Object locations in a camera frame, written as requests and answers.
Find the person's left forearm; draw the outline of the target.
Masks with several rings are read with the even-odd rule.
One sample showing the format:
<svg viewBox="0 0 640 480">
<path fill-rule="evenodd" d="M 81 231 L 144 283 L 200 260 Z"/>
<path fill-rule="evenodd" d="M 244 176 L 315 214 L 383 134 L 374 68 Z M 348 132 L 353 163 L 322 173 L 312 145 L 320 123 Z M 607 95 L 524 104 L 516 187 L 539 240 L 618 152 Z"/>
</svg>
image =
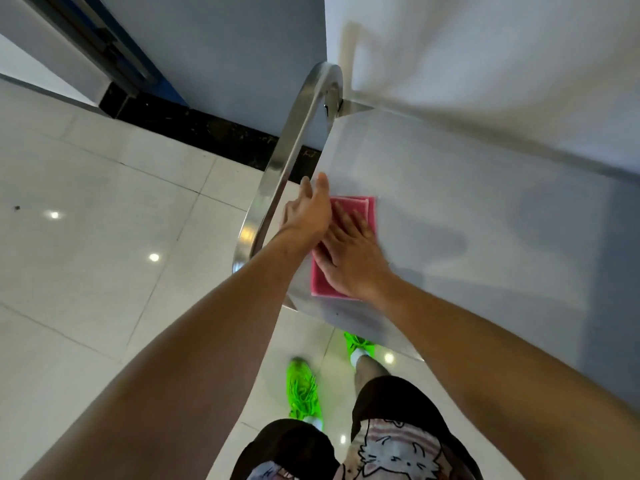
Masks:
<svg viewBox="0 0 640 480">
<path fill-rule="evenodd" d="M 21 480 L 205 480 L 323 234 L 277 233 L 137 354 Z"/>
</svg>

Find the steel bench seat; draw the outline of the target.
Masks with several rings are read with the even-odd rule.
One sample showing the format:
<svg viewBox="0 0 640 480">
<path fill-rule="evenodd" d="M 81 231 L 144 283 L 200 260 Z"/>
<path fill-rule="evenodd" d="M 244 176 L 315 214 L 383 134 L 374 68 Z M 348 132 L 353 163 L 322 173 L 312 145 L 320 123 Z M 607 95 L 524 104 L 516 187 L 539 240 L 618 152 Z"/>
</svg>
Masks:
<svg viewBox="0 0 640 480">
<path fill-rule="evenodd" d="M 640 410 L 640 182 L 379 110 L 336 119 L 316 171 L 375 197 L 400 277 Z"/>
</svg>

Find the pink cleaning cloth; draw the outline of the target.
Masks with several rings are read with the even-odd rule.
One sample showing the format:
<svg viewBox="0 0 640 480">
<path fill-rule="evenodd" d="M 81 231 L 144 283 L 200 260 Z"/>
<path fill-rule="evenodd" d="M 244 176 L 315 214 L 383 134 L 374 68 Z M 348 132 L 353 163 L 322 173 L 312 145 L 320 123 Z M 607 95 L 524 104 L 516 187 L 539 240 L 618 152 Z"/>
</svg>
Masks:
<svg viewBox="0 0 640 480">
<path fill-rule="evenodd" d="M 376 233 L 376 198 L 373 196 L 332 196 L 330 197 L 332 206 L 338 202 L 341 208 L 349 215 L 357 212 L 366 220 L 372 233 Z M 310 293 L 316 298 L 335 298 L 354 301 L 337 290 L 327 281 L 324 273 L 318 266 L 316 259 L 312 257 L 312 267 L 310 272 Z"/>
</svg>

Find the person's right forearm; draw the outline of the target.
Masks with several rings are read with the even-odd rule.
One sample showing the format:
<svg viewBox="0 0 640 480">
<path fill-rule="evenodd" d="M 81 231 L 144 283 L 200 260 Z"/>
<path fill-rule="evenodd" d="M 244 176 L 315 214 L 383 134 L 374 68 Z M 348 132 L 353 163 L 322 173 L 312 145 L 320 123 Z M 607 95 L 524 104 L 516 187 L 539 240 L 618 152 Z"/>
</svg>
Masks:
<svg viewBox="0 0 640 480">
<path fill-rule="evenodd" d="M 640 480 L 640 417 L 555 357 L 393 273 L 351 293 L 413 347 L 526 480 Z"/>
</svg>

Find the dark door frame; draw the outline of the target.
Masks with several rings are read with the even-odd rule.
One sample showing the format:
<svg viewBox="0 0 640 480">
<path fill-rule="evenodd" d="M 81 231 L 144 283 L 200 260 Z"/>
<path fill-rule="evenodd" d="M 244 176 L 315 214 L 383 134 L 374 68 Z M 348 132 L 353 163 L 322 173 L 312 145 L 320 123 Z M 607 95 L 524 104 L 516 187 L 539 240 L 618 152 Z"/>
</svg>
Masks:
<svg viewBox="0 0 640 480">
<path fill-rule="evenodd" d="M 150 94 L 187 107 L 101 0 L 23 0 L 129 96 Z"/>
</svg>

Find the neon green left shoe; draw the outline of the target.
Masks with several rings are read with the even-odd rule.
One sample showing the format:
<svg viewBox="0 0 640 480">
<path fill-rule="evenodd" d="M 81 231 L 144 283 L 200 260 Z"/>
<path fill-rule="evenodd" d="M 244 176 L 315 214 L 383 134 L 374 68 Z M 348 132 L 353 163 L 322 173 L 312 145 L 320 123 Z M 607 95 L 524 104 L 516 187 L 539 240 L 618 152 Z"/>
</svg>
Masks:
<svg viewBox="0 0 640 480">
<path fill-rule="evenodd" d="M 289 417 L 308 423 L 323 432 L 324 421 L 316 376 L 302 358 L 293 358 L 287 367 L 286 393 L 290 407 Z"/>
</svg>

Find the person's left hand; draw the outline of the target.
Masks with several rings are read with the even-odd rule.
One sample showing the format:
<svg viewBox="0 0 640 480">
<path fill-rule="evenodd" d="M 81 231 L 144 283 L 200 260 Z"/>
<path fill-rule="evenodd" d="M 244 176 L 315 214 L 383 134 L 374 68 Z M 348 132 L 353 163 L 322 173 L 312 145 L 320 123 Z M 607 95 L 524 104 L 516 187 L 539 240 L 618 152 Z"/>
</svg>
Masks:
<svg viewBox="0 0 640 480">
<path fill-rule="evenodd" d="M 303 177 L 298 196 L 289 201 L 277 237 L 284 235 L 295 247 L 310 251 L 320 243 L 332 221 L 332 211 L 316 210 L 316 179 Z"/>
</svg>

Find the cat print shirt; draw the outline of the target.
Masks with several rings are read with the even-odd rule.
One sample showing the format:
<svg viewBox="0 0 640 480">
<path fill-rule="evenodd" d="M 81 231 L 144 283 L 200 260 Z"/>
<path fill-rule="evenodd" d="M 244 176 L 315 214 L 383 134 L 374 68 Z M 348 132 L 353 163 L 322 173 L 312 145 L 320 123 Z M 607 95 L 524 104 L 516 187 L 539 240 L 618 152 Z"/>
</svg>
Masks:
<svg viewBox="0 0 640 480">
<path fill-rule="evenodd" d="M 450 480 L 439 440 L 406 423 L 363 420 L 342 463 L 329 438 L 294 419 L 265 427 L 239 457 L 231 480 Z"/>
</svg>

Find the neon green shoe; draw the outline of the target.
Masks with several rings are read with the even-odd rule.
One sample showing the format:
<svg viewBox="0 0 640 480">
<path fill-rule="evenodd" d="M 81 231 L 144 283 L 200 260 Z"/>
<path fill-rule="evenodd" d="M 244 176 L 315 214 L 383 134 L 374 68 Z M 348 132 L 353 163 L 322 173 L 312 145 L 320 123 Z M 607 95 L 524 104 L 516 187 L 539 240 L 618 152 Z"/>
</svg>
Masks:
<svg viewBox="0 0 640 480">
<path fill-rule="evenodd" d="M 359 359 L 363 356 L 374 358 L 375 344 L 349 332 L 344 332 L 347 345 L 349 361 L 354 369 L 357 367 Z"/>
<path fill-rule="evenodd" d="M 308 423 L 323 432 L 324 421 L 316 376 L 302 358 L 293 358 L 287 367 L 286 393 L 290 407 L 289 417 Z"/>
</svg>

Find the person's right leg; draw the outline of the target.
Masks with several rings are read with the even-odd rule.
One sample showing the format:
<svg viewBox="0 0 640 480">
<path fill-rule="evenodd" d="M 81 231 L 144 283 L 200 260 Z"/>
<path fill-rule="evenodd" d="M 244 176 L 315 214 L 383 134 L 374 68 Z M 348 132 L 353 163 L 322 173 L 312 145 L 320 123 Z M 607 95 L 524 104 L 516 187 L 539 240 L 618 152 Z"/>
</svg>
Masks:
<svg viewBox="0 0 640 480">
<path fill-rule="evenodd" d="M 391 376 L 389 371 L 363 349 L 357 349 L 351 354 L 351 364 L 355 369 L 354 386 L 358 396 L 363 387 L 373 379 Z"/>
</svg>

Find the black shorts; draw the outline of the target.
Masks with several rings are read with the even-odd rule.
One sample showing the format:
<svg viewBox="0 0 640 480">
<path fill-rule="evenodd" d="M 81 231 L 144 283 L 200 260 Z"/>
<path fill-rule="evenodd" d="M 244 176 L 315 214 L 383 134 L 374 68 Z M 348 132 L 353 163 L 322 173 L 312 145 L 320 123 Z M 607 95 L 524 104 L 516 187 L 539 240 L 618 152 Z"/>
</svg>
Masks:
<svg viewBox="0 0 640 480">
<path fill-rule="evenodd" d="M 436 405 L 418 387 L 405 379 L 387 376 L 368 382 L 357 396 L 352 419 L 351 443 L 359 432 L 360 423 L 363 420 L 381 419 L 406 423 L 420 428 L 439 440 L 457 475 L 456 479 L 450 478 L 450 480 L 483 480 L 476 461 L 450 432 Z"/>
</svg>

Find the person's right hand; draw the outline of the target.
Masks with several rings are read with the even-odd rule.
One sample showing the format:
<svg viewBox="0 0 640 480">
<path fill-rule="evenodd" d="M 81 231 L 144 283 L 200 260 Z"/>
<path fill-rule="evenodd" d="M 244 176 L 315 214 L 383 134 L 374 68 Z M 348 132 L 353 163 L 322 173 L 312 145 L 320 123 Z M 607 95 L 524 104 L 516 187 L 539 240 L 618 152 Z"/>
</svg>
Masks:
<svg viewBox="0 0 640 480">
<path fill-rule="evenodd" d="M 349 214 L 338 202 L 332 211 L 337 222 L 331 221 L 320 242 L 334 264 L 331 277 L 326 277 L 329 284 L 338 292 L 370 305 L 404 293 L 407 283 L 392 272 L 371 229 L 369 241 L 352 241 Z"/>
</svg>

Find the neon green right shoe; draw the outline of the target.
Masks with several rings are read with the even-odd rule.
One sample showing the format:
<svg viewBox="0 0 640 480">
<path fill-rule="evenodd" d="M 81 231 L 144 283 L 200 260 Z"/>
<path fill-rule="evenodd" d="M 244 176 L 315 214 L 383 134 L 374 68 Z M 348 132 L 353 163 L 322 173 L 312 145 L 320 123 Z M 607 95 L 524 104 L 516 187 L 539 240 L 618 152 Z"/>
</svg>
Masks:
<svg viewBox="0 0 640 480">
<path fill-rule="evenodd" d="M 359 359 L 363 356 L 374 358 L 375 344 L 349 332 L 344 332 L 347 345 L 349 361 L 354 369 L 357 367 Z"/>
</svg>

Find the black stone baseboard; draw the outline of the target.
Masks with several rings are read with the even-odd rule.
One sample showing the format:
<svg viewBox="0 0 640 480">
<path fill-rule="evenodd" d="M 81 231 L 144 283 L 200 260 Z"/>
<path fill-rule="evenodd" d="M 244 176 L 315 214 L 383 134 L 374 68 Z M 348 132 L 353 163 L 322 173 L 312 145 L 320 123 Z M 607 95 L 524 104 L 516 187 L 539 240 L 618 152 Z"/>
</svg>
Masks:
<svg viewBox="0 0 640 480">
<path fill-rule="evenodd" d="M 109 117 L 263 171 L 279 138 L 149 93 L 132 97 L 112 82 L 99 108 Z"/>
</svg>

